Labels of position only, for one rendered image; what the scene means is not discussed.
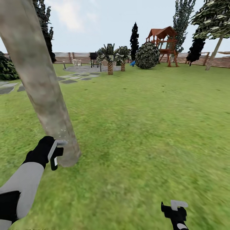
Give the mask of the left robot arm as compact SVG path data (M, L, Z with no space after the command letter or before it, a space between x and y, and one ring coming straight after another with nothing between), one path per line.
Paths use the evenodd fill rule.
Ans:
M65 140L43 137L34 150L28 152L25 161L0 187L0 230L8 228L24 218L31 210L46 163L51 157L63 156Z

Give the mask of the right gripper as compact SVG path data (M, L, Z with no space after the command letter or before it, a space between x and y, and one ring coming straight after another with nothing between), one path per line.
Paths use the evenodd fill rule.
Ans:
M165 217L171 219L171 222L174 216L179 216L183 221L186 221L187 212L183 207L178 208L177 211L173 211L171 207L165 206L162 203L161 209L164 212Z

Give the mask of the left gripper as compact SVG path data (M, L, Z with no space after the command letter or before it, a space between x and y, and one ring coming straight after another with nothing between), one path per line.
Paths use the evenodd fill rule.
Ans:
M64 148L58 148L58 146L56 147L56 150L54 151L54 153L52 154L51 157L59 157L59 156L63 156L63 151L64 151Z

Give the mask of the pesticide atomizer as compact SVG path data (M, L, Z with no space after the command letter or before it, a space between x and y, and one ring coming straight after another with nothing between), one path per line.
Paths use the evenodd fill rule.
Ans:
M57 170L58 166L57 166L57 157L51 157L50 159L50 163L51 163L51 169L52 171Z

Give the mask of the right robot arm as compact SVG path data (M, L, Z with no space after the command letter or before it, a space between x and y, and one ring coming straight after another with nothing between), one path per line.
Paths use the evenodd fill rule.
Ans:
M185 225L187 212L184 208L188 207L185 201L171 200L171 207L161 205L161 209L165 214L166 218L170 218L173 224L173 230L189 230Z

